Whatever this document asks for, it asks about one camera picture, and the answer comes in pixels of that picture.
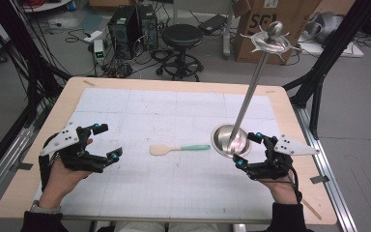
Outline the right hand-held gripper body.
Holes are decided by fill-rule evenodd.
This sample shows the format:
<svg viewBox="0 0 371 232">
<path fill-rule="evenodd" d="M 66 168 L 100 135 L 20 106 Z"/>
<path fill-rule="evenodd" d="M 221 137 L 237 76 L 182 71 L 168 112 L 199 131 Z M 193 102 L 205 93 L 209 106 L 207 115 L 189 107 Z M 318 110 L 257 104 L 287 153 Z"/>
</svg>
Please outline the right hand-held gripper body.
<svg viewBox="0 0 371 232">
<path fill-rule="evenodd" d="M 275 180 L 284 177 L 293 167 L 292 156 L 308 156 L 319 153 L 318 149 L 292 139 L 286 134 L 282 134 L 279 138 L 263 134 L 261 144 L 266 148 L 266 159 L 263 162 L 249 163 L 246 168 L 247 176 L 252 180 Z"/>
</svg>

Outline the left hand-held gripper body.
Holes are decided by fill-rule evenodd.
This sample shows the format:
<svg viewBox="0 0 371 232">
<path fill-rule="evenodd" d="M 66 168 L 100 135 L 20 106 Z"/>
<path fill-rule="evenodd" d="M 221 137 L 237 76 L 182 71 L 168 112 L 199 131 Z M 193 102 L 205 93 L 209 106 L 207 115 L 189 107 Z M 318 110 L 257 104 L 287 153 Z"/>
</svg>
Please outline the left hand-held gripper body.
<svg viewBox="0 0 371 232">
<path fill-rule="evenodd" d="M 91 126 L 82 128 L 68 123 L 46 140 L 40 157 L 50 160 L 51 156 L 58 155 L 68 169 L 101 173 L 107 158 L 91 155 L 86 150 L 87 141 L 93 135 Z"/>
</svg>

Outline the metal utensil stand with hooks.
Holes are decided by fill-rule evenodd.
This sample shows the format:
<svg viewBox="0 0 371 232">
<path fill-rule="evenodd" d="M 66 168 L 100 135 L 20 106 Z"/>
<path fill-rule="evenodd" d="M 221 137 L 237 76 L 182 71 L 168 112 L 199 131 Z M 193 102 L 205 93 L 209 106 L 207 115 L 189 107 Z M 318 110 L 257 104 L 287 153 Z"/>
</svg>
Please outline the metal utensil stand with hooks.
<svg viewBox="0 0 371 232">
<path fill-rule="evenodd" d="M 260 52 L 261 56 L 251 77 L 236 122 L 233 125 L 220 125 L 211 134 L 214 149 L 225 158 L 231 158 L 234 155 L 245 156 L 250 152 L 251 145 L 247 138 L 248 133 L 242 128 L 242 122 L 270 56 L 276 55 L 281 61 L 284 61 L 282 54 L 294 49 L 287 36 L 288 33 L 284 32 L 281 21 L 272 22 L 267 29 L 260 29 L 252 36 L 242 35 L 243 38 L 250 39 L 254 45 L 252 52 Z"/>
</svg>

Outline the wooden spatula with teal handle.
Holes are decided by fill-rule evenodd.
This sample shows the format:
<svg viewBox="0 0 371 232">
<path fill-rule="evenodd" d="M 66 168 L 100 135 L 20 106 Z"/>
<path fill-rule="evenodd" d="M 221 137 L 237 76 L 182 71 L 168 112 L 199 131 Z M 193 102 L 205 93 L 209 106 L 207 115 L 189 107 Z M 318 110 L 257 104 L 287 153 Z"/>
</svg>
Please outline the wooden spatula with teal handle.
<svg viewBox="0 0 371 232">
<path fill-rule="evenodd" d="M 166 154 L 172 151 L 201 151 L 201 150 L 209 150 L 210 148 L 211 148 L 210 145 L 189 145 L 189 146 L 173 147 L 173 146 L 160 144 L 160 145 L 151 145 L 150 154 L 152 156 L 165 156 Z"/>
</svg>

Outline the person's right hand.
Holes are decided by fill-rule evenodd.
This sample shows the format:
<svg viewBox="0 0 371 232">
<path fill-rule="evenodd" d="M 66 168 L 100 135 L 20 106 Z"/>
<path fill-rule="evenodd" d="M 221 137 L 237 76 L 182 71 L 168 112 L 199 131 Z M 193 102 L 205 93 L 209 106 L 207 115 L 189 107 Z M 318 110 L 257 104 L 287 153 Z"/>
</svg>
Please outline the person's right hand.
<svg viewBox="0 0 371 232">
<path fill-rule="evenodd" d="M 297 196 L 290 177 L 278 179 L 261 179 L 260 183 L 266 186 L 275 203 L 294 205 L 298 203 Z"/>
</svg>

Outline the person's left hand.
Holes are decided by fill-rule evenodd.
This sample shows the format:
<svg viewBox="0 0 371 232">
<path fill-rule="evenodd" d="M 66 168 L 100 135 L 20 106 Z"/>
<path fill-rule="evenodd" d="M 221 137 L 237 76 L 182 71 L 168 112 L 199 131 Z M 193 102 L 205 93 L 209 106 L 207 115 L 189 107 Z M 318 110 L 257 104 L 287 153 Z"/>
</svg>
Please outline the person's left hand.
<svg viewBox="0 0 371 232">
<path fill-rule="evenodd" d="M 59 208 L 64 197 L 90 175 L 90 171 L 68 169 L 62 160 L 57 158 L 52 163 L 48 182 L 39 199 L 39 206 L 44 209 Z"/>
</svg>

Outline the thin wooden stick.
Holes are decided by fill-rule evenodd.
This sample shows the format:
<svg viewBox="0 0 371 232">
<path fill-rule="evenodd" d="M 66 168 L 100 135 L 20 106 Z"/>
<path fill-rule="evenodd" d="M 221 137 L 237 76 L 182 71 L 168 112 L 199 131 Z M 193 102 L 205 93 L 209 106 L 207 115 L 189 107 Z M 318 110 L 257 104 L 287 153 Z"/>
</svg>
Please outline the thin wooden stick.
<svg viewBox="0 0 371 232">
<path fill-rule="evenodd" d="M 306 199 L 302 200 L 302 204 L 313 214 L 317 220 L 322 220 L 323 217 L 320 213 L 320 206 L 314 202 L 309 202 Z"/>
</svg>

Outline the white gridded mat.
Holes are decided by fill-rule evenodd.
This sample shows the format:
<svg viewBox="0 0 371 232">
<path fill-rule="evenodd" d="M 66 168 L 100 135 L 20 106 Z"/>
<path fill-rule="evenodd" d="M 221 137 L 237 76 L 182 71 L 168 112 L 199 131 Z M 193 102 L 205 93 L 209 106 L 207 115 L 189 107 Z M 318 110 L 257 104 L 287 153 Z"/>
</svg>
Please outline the white gridded mat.
<svg viewBox="0 0 371 232">
<path fill-rule="evenodd" d="M 93 155 L 122 148 L 120 160 L 81 181 L 62 202 L 67 217 L 262 220 L 272 198 L 214 148 L 152 156 L 151 145 L 210 145 L 212 131 L 235 121 L 243 96 L 124 89 L 86 89 L 70 121 L 108 131 Z"/>
</svg>

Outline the white device with green light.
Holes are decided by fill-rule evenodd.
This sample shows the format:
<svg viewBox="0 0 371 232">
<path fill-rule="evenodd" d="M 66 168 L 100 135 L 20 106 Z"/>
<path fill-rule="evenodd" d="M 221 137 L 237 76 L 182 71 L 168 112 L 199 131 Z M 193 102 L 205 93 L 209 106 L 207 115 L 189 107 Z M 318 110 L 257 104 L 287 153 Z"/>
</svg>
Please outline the white device with green light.
<svg viewBox="0 0 371 232">
<path fill-rule="evenodd" d="M 97 64 L 104 61 L 104 43 L 103 40 L 94 40 L 93 42 L 93 55 Z"/>
</svg>

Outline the white power strip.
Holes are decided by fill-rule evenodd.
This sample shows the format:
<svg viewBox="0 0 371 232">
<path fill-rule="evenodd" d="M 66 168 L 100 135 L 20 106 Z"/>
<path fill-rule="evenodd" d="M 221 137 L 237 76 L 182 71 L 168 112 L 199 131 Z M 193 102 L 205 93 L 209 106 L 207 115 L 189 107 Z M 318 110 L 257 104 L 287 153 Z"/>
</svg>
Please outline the white power strip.
<svg viewBox="0 0 371 232">
<path fill-rule="evenodd" d="M 102 31 L 95 31 L 93 33 L 91 33 L 89 36 L 86 36 L 83 41 L 85 43 L 90 43 L 92 42 L 93 40 L 97 39 L 99 36 L 102 35 Z"/>
</svg>

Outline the black computer tower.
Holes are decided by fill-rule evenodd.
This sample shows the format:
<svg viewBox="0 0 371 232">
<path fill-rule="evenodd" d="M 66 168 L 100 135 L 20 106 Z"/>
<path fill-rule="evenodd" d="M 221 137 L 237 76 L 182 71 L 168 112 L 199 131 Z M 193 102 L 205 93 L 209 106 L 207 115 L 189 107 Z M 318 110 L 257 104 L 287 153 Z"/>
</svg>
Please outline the black computer tower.
<svg viewBox="0 0 371 232">
<path fill-rule="evenodd" d="M 146 50 L 157 49 L 157 16 L 153 6 L 150 4 L 140 5 L 137 10 L 139 13 L 143 47 Z"/>
<path fill-rule="evenodd" d="M 141 37 L 136 7 L 119 6 L 107 26 L 117 56 L 132 59 L 134 43 Z"/>
</svg>

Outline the black flat power adapter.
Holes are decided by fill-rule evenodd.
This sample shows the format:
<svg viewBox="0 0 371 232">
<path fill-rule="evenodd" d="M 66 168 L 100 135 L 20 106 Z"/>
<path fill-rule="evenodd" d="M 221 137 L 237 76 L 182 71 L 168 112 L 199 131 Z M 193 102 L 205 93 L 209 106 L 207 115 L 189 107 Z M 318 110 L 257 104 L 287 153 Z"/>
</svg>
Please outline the black flat power adapter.
<svg viewBox="0 0 371 232">
<path fill-rule="evenodd" d="M 198 25 L 198 28 L 205 34 L 210 35 L 214 31 L 220 29 L 226 22 L 226 17 L 221 14 L 216 14 L 208 20 Z"/>
</svg>

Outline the black round stool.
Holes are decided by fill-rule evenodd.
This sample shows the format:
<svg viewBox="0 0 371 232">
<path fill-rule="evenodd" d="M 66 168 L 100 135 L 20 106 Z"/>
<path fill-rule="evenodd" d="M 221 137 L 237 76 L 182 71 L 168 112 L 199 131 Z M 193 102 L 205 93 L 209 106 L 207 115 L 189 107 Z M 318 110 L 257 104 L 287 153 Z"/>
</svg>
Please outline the black round stool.
<svg viewBox="0 0 371 232">
<path fill-rule="evenodd" d="M 175 24 L 163 31 L 162 39 L 166 45 L 176 51 L 176 54 L 164 58 L 156 74 L 168 73 L 172 80 L 193 76 L 195 81 L 199 82 L 198 72 L 203 71 L 204 66 L 196 57 L 187 54 L 186 50 L 203 41 L 202 32 L 193 25 Z"/>
</svg>

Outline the grey rounded device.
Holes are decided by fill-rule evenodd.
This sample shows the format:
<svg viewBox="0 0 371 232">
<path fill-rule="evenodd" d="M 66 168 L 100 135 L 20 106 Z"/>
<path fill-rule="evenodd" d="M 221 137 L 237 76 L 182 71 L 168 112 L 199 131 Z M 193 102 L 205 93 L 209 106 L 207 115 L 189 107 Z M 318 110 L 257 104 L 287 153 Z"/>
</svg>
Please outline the grey rounded device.
<svg viewBox="0 0 371 232">
<path fill-rule="evenodd" d="M 343 16 L 333 12 L 317 12 L 305 24 L 304 31 L 320 44 L 325 43 L 338 29 Z"/>
</svg>

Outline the aluminium rail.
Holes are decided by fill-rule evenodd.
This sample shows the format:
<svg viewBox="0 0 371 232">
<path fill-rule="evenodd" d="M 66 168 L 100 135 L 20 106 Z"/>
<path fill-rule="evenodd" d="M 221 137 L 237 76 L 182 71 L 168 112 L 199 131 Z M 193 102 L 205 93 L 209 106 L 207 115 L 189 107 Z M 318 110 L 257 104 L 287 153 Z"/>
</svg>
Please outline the aluminium rail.
<svg viewBox="0 0 371 232">
<path fill-rule="evenodd" d="M 337 184 L 333 170 L 330 167 L 328 158 L 324 151 L 323 145 L 318 138 L 315 138 L 310 126 L 310 116 L 305 108 L 293 107 L 294 112 L 299 121 L 302 133 L 306 142 L 319 150 L 319 154 L 314 156 L 314 161 L 321 177 L 327 178 L 323 181 L 325 189 L 328 193 L 329 201 L 335 211 L 338 223 L 342 232 L 358 232 L 351 212 L 346 204 L 340 187 Z"/>
<path fill-rule="evenodd" d="M 35 133 L 35 128 L 22 128 L 18 133 L 11 135 L 9 146 L 3 150 L 0 159 L 0 185 L 10 172 L 10 169 L 19 163 L 20 156 L 27 150 L 27 145 Z"/>
</svg>

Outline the black metal frame stand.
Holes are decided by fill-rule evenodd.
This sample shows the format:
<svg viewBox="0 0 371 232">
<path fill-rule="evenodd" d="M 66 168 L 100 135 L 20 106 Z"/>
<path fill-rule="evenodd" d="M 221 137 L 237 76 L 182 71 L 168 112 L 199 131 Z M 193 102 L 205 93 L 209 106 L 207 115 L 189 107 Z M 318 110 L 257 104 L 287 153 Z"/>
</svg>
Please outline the black metal frame stand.
<svg viewBox="0 0 371 232">
<path fill-rule="evenodd" d="M 283 85 L 286 91 L 299 88 L 290 98 L 291 104 L 298 108 L 306 108 L 308 100 L 312 99 L 309 128 L 315 138 L 319 139 L 318 122 L 324 80 L 357 31 L 370 17 L 371 0 L 356 0 L 313 67 L 303 76 Z"/>
<path fill-rule="evenodd" d="M 53 100 L 63 90 L 56 76 L 68 81 L 71 75 L 46 60 L 30 36 L 24 22 L 24 12 L 18 0 L 0 0 L 0 25 L 9 36 L 0 34 L 0 44 L 9 55 L 20 79 L 27 81 L 27 105 L 0 142 L 0 161 L 14 137 L 32 124 L 42 100 Z"/>
</svg>

